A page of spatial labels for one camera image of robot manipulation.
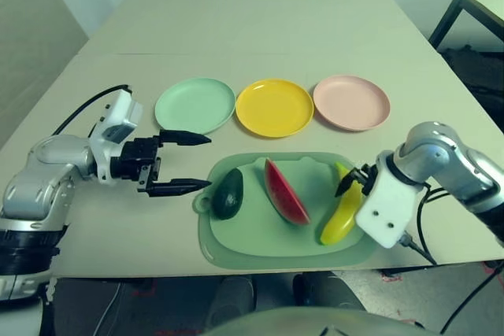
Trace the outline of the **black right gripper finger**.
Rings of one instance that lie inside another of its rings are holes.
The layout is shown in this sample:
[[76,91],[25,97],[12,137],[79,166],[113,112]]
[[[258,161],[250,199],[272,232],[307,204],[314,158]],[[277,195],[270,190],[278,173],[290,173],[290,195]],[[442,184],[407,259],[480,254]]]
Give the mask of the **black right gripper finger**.
[[347,174],[345,174],[344,177],[341,178],[338,188],[335,192],[336,198],[342,196],[350,189],[352,183],[356,180],[355,172],[356,171],[352,169]]

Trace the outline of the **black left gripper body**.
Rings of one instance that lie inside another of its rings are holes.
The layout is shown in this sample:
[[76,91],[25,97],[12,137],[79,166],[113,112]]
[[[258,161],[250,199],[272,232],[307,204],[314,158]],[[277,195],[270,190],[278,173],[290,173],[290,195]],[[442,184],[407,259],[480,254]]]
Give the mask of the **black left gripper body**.
[[138,192],[150,197],[160,197],[160,187],[156,184],[161,165],[158,149],[162,147],[159,136],[135,138],[126,142],[119,157],[110,159],[109,170],[113,179],[137,182]]

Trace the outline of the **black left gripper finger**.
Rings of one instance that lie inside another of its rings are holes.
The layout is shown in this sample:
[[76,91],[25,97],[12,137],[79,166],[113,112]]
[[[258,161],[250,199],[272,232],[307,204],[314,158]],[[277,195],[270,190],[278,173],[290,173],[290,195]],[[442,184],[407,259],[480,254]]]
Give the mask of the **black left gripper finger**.
[[146,185],[146,193],[152,197],[174,197],[202,190],[212,183],[202,179],[172,179],[166,183],[152,182]]
[[175,143],[178,146],[198,146],[211,143],[212,139],[205,135],[190,131],[161,130],[159,141],[162,143]]

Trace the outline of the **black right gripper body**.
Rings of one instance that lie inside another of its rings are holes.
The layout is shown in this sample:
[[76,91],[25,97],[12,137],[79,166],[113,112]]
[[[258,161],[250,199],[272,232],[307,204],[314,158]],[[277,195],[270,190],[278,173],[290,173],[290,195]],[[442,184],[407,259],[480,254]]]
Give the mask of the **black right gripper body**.
[[363,164],[360,168],[353,168],[350,171],[350,181],[356,181],[361,184],[361,192],[364,196],[370,194],[377,176],[378,168],[375,164]]

